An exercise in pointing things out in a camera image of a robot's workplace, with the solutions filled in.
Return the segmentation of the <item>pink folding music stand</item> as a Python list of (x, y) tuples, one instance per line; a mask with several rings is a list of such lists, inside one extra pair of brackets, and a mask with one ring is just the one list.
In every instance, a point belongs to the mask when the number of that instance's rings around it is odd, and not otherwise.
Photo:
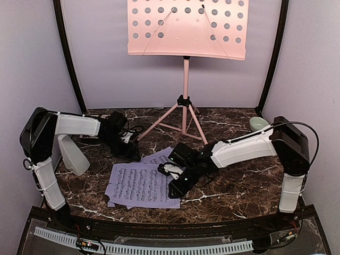
[(245, 60), (249, 4), (247, 0), (127, 2), (128, 54), (184, 60), (183, 95), (138, 140), (163, 126), (162, 121), (182, 106), (182, 126), (172, 129), (189, 137), (187, 115), (191, 114), (200, 133), (195, 139), (208, 143), (189, 97), (189, 61), (191, 57)]

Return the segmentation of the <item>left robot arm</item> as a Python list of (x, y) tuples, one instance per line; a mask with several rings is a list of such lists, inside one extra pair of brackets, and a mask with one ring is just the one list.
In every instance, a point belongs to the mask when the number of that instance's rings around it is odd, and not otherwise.
[(26, 156), (23, 165), (33, 171), (37, 189), (51, 209), (59, 211), (67, 205), (53, 167), (54, 142), (58, 142), (66, 168), (80, 176), (90, 163), (71, 139), (72, 135), (99, 139), (114, 157), (141, 159), (137, 132), (126, 130), (126, 124), (127, 118), (117, 111), (108, 117), (55, 112), (43, 107), (33, 111), (19, 138)]

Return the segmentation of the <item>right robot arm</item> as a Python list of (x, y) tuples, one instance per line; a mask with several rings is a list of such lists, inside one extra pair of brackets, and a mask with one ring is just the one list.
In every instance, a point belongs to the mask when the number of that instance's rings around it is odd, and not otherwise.
[(277, 156), (284, 169), (279, 213), (271, 219), (271, 226), (283, 230), (292, 221), (290, 213), (295, 212), (308, 172), (315, 157), (309, 155), (309, 140), (298, 129), (310, 125), (289, 121), (283, 116), (274, 119), (273, 124), (234, 139), (222, 139), (194, 150), (184, 143), (178, 143), (170, 153), (168, 163), (159, 164), (158, 171), (172, 176), (168, 188), (171, 199), (184, 197), (207, 174), (230, 165), (251, 159)]

